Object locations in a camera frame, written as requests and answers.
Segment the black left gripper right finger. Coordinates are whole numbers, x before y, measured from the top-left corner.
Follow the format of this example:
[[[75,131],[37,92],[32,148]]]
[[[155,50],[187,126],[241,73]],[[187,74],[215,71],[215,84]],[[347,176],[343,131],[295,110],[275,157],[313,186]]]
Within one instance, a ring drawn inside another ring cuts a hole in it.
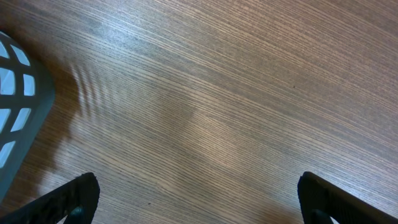
[[[297,185],[305,224],[397,224],[397,219],[345,192],[311,172],[304,172]]]

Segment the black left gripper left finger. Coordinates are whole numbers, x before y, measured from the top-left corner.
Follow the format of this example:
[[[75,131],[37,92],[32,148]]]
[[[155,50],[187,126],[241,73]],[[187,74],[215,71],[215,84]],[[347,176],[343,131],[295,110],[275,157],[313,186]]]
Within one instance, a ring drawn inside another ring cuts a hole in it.
[[[59,188],[1,217],[1,224],[86,223],[94,218],[100,197],[99,183],[87,172]]]

